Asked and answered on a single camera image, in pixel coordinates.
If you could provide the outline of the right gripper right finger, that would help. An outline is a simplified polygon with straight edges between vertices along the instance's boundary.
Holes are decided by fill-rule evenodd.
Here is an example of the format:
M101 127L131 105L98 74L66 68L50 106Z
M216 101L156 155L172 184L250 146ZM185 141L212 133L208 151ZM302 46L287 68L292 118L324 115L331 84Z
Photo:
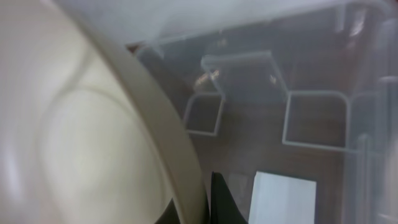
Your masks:
M211 175L211 224L248 224L219 172Z

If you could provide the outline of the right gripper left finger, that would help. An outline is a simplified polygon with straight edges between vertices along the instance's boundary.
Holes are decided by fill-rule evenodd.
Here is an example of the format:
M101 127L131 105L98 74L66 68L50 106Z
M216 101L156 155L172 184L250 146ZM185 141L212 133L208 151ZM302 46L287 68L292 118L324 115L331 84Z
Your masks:
M180 219L173 199L170 200L163 214L161 214L155 224L180 224Z

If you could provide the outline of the cream plate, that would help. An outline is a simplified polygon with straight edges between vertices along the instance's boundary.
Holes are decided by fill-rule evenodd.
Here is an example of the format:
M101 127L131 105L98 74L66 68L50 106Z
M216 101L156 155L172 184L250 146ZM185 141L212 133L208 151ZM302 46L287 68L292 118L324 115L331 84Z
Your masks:
M125 48L54 1L1 2L1 222L208 223L193 144Z

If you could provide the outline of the white label in bin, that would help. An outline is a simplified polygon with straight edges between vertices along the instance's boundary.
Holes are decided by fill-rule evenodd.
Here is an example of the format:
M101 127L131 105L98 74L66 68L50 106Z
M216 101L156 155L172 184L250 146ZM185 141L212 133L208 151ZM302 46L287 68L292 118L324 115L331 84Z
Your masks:
M257 172L249 224L314 224L317 183Z

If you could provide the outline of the clear plastic storage bin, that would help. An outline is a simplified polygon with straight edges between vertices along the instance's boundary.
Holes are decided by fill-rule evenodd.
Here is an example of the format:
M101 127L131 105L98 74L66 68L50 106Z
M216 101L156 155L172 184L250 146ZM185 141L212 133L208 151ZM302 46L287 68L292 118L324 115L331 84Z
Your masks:
M253 218L264 175L304 180L318 223L397 222L397 6L348 1L142 45L203 176Z

